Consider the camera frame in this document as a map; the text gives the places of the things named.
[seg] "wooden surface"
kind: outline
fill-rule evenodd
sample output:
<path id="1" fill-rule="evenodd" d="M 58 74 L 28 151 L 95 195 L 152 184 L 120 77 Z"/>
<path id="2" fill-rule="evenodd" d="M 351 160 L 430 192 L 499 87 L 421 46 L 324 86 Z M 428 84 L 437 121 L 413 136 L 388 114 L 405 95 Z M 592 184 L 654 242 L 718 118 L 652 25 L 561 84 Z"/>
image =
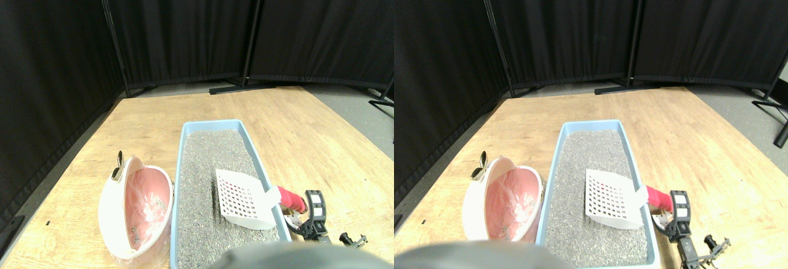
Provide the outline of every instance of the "wooden surface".
<path id="1" fill-rule="evenodd" d="M 292 87 L 122 100 L 43 201 L 3 268 L 115 267 L 97 215 L 118 150 L 174 180 L 183 123 L 213 119 L 244 122 L 275 185 L 301 195 L 323 191 L 335 246 L 342 246 L 343 232 L 363 234 L 369 243 L 362 250 L 393 260 L 394 163 L 312 94 Z"/>
<path id="2" fill-rule="evenodd" d="M 564 122 L 619 119 L 643 183 L 686 190 L 700 254 L 712 235 L 732 246 L 720 268 L 785 267 L 788 178 L 741 133 L 684 88 L 506 100 L 451 161 L 394 239 L 395 253 L 465 239 L 462 200 L 479 155 L 503 155 L 548 178 Z M 680 267 L 675 244 L 657 235 L 662 267 Z"/>

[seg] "litter box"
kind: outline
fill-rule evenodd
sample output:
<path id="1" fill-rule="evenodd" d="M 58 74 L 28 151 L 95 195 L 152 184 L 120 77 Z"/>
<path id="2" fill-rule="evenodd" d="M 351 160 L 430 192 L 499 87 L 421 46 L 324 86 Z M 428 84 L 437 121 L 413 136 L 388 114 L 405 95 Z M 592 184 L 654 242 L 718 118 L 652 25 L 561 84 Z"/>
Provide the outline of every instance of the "litter box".
<path id="1" fill-rule="evenodd" d="M 172 208 L 172 232 L 170 235 L 170 247 L 169 247 L 169 267 L 170 268 L 177 268 L 178 267 L 178 190 L 180 190 L 180 159 L 183 156 L 183 145 L 186 143 L 186 138 L 189 134 L 198 131 L 198 130 L 222 130 L 222 129 L 234 129 L 237 130 L 241 137 L 244 139 L 244 145 L 249 153 L 249 156 L 252 157 L 252 162 L 254 163 L 254 168 L 257 170 L 257 177 L 260 179 L 262 183 L 262 188 L 265 191 L 268 191 L 270 188 L 273 188 L 273 184 L 271 184 L 271 180 L 268 179 L 268 174 L 265 173 L 265 168 L 262 167 L 262 162 L 260 162 L 260 156 L 257 155 L 257 150 L 254 149 L 254 144 L 249 139 L 249 134 L 244 127 L 244 123 L 242 123 L 238 119 L 226 119 L 226 120 L 211 120 L 211 121 L 202 121 L 202 122 L 186 122 L 183 124 L 183 129 L 180 131 L 180 148 L 178 148 L 178 165 L 175 169 L 175 204 L 174 208 Z M 273 217 L 276 220 L 276 230 L 279 233 L 279 240 L 280 241 L 292 241 L 290 238 L 290 230 L 288 230 L 287 226 L 284 223 L 284 216 L 282 215 L 282 208 L 279 207 L 279 204 L 276 204 L 271 208 L 271 212 L 273 213 Z"/>
<path id="2" fill-rule="evenodd" d="M 555 145 L 555 154 L 552 156 L 552 165 L 550 166 L 550 176 L 547 179 L 547 189 L 544 192 L 544 202 L 542 203 L 539 228 L 537 230 L 537 246 L 544 246 L 545 228 L 547 226 L 547 219 L 550 216 L 550 198 L 552 197 L 553 173 L 555 172 L 555 168 L 558 167 L 559 159 L 561 159 L 560 153 L 561 148 L 563 148 L 563 141 L 566 140 L 566 137 L 568 137 L 569 134 L 572 134 L 578 130 L 596 131 L 605 129 L 614 129 L 615 131 L 619 132 L 619 135 L 621 136 L 621 142 L 624 145 L 624 153 L 627 154 L 627 158 L 630 161 L 630 170 L 632 170 L 632 182 L 634 183 L 634 187 L 636 190 L 645 187 L 643 182 L 641 182 L 638 164 L 635 163 L 635 159 L 632 156 L 632 148 L 630 147 L 629 140 L 627 140 L 627 133 L 625 133 L 624 126 L 621 124 L 620 120 L 610 119 L 564 123 L 563 126 L 561 126 L 561 133 L 558 135 L 558 143 Z M 654 226 L 652 225 L 650 215 L 651 213 L 648 210 L 648 205 L 641 207 L 643 230 L 645 232 L 646 239 L 646 251 L 648 253 L 646 257 L 646 264 L 637 266 L 622 266 L 616 268 L 645 269 L 659 267 L 659 249 L 656 247 L 656 236 L 654 235 Z"/>

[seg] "white litter scoop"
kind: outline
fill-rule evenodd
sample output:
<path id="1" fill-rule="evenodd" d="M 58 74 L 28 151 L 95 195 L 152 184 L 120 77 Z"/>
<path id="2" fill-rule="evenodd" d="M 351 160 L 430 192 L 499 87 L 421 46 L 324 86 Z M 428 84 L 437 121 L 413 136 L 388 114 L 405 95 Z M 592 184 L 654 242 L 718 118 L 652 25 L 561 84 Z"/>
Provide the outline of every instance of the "white litter scoop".
<path id="1" fill-rule="evenodd" d="M 585 170 L 585 215 L 616 229 L 643 226 L 640 208 L 648 202 L 646 187 L 637 192 L 631 179 L 608 171 Z"/>
<path id="2" fill-rule="evenodd" d="M 216 187 L 222 216 L 229 222 L 253 230 L 276 226 L 271 208 L 281 201 L 279 188 L 265 192 L 260 180 L 236 171 L 216 170 Z"/>

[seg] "black curtain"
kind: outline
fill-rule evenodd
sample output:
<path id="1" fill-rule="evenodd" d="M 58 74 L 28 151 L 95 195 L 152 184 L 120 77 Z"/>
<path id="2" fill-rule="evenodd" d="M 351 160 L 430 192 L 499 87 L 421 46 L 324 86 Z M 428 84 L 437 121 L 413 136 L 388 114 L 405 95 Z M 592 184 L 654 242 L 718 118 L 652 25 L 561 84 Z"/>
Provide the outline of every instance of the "black curtain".
<path id="1" fill-rule="evenodd" d="M 242 76 L 254 0 L 108 0 L 129 88 Z"/>
<path id="2" fill-rule="evenodd" d="M 265 0 L 250 78 L 385 89 L 394 0 Z"/>
<path id="3" fill-rule="evenodd" d="M 490 0 L 516 89 L 627 75 L 636 0 Z"/>
<path id="4" fill-rule="evenodd" d="M 0 230 L 121 91 L 101 0 L 0 0 Z"/>
<path id="5" fill-rule="evenodd" d="M 768 89 L 788 53 L 788 0 L 646 0 L 634 78 Z"/>
<path id="6" fill-rule="evenodd" d="M 396 21 L 395 206 L 507 87 L 482 0 L 397 0 Z"/>

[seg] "metal stand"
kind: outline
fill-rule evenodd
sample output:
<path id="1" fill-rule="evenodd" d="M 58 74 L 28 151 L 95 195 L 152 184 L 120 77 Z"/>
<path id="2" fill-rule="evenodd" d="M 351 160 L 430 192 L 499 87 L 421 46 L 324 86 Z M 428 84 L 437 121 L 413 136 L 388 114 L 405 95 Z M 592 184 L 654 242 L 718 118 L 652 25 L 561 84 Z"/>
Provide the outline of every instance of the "metal stand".
<path id="1" fill-rule="evenodd" d="M 112 13 L 110 12 L 110 2 L 108 0 L 101 0 L 102 7 L 104 8 L 104 18 L 107 19 L 107 26 L 110 28 L 110 35 L 112 36 L 112 44 L 115 46 L 115 55 L 118 56 L 118 63 L 121 66 L 121 77 L 123 78 L 123 87 L 126 89 L 126 97 L 132 98 L 129 92 L 129 81 L 126 80 L 126 65 L 123 64 L 123 57 L 121 57 L 121 45 L 118 44 L 118 35 L 115 33 L 115 24 L 112 21 Z"/>
<path id="2" fill-rule="evenodd" d="M 642 89 L 658 89 L 659 87 L 650 86 L 650 84 L 641 84 L 640 86 L 633 86 L 632 80 L 634 78 L 635 57 L 638 52 L 638 42 L 640 40 L 640 31 L 643 20 L 643 10 L 645 9 L 645 0 L 638 0 L 637 8 L 635 8 L 635 22 L 632 28 L 632 46 L 630 47 L 630 63 L 627 66 L 627 83 L 621 84 L 618 87 L 606 89 L 594 89 L 595 95 L 613 94 L 613 92 L 631 92 Z"/>
<path id="3" fill-rule="evenodd" d="M 758 108 L 760 108 L 760 106 L 773 106 L 774 108 L 777 108 L 777 110 L 780 109 L 788 110 L 788 106 L 781 105 L 779 103 L 762 102 L 759 100 L 754 100 L 752 101 L 752 104 L 758 106 Z M 786 144 L 786 140 L 788 140 L 788 122 L 786 122 L 785 125 L 782 126 L 782 130 L 780 130 L 780 134 L 778 134 L 777 138 L 774 140 L 774 145 L 777 146 L 778 148 L 782 148 L 782 146 Z"/>
<path id="4" fill-rule="evenodd" d="M 492 29 L 492 35 L 495 37 L 495 44 L 498 48 L 498 55 L 501 56 L 501 63 L 504 64 L 504 74 L 506 74 L 506 81 L 509 83 L 509 94 L 512 98 L 516 98 L 515 95 L 515 88 L 512 86 L 512 73 L 509 70 L 509 63 L 506 61 L 506 55 L 504 54 L 504 47 L 501 44 L 501 36 L 498 35 L 498 26 L 495 23 L 495 15 L 493 14 L 493 5 L 490 4 L 490 0 L 484 0 L 484 9 L 487 10 L 487 19 L 490 21 L 490 29 Z"/>
<path id="5" fill-rule="evenodd" d="M 260 30 L 260 17 L 262 16 L 262 6 L 265 0 L 257 0 L 254 5 L 254 19 L 252 21 L 251 32 L 249 33 L 249 44 L 247 45 L 247 58 L 244 63 L 244 77 L 241 78 L 240 87 L 247 84 L 249 78 L 249 70 L 251 69 L 251 57 L 254 52 L 254 39 L 257 38 L 258 31 Z"/>

